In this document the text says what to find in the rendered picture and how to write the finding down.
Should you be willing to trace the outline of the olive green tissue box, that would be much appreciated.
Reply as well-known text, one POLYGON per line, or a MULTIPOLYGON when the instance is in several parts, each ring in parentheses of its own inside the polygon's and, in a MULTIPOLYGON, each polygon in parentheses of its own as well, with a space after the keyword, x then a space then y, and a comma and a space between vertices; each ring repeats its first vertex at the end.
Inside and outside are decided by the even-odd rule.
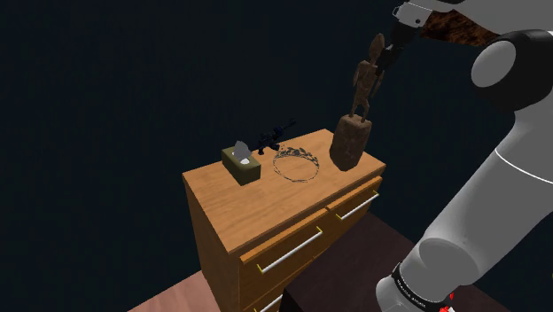
POLYGON ((237 141, 234 146, 222 149, 222 164, 241 186, 261 178, 261 164, 252 156, 247 144, 237 141))

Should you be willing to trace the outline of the black toy gun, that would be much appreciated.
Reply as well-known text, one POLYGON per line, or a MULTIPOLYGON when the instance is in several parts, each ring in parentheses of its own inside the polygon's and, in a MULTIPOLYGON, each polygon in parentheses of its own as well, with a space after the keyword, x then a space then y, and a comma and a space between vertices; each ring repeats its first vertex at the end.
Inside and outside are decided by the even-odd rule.
POLYGON ((260 139, 258 140, 258 146, 256 147, 258 154, 263 155, 265 148, 270 148, 271 150, 278 152, 280 149, 278 139, 288 128, 292 127, 296 123, 297 121, 294 118, 291 118, 286 125, 274 127, 267 133, 261 133, 260 139))

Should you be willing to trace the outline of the brown wooden figure statue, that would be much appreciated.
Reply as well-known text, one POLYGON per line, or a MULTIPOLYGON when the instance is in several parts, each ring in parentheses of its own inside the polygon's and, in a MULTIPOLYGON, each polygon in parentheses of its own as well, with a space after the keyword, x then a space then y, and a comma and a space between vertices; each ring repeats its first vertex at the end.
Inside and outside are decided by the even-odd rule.
POLYGON ((354 73, 354 100, 349 114, 342 116, 334 132, 329 154, 341 171, 357 166, 364 153, 372 122, 367 120, 369 97, 373 97, 382 78, 377 75, 377 60, 385 48, 385 37, 375 35, 369 47, 369 58, 358 63, 354 73))

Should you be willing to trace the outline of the wooden chest of drawers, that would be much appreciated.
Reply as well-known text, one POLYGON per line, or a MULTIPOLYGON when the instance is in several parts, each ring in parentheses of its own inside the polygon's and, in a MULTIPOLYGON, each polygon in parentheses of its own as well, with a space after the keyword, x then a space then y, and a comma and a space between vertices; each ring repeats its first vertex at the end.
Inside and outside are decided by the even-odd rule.
POLYGON ((273 169, 277 152, 258 157, 261 178, 241 186, 221 162, 182 174, 202 273, 221 312, 277 312, 283 289, 367 212, 385 163, 364 153, 339 170, 327 129, 283 142, 320 164, 307 183, 273 169))

